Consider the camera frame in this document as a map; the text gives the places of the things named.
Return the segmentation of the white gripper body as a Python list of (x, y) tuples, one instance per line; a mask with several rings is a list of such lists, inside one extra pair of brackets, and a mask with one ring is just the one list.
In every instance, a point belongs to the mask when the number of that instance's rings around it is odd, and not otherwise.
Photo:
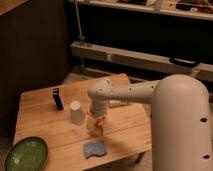
[(106, 119), (105, 115), (94, 116), (92, 113), (88, 112), (86, 122), (88, 134), (92, 137), (102, 136), (105, 119)]

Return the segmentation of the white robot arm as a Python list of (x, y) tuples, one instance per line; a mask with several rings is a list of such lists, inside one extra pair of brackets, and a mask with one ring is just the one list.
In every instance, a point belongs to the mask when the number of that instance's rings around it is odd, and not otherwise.
[(151, 105), (153, 171), (213, 171), (209, 93), (199, 80), (175, 74), (122, 86), (93, 85), (88, 96), (97, 115), (106, 100)]

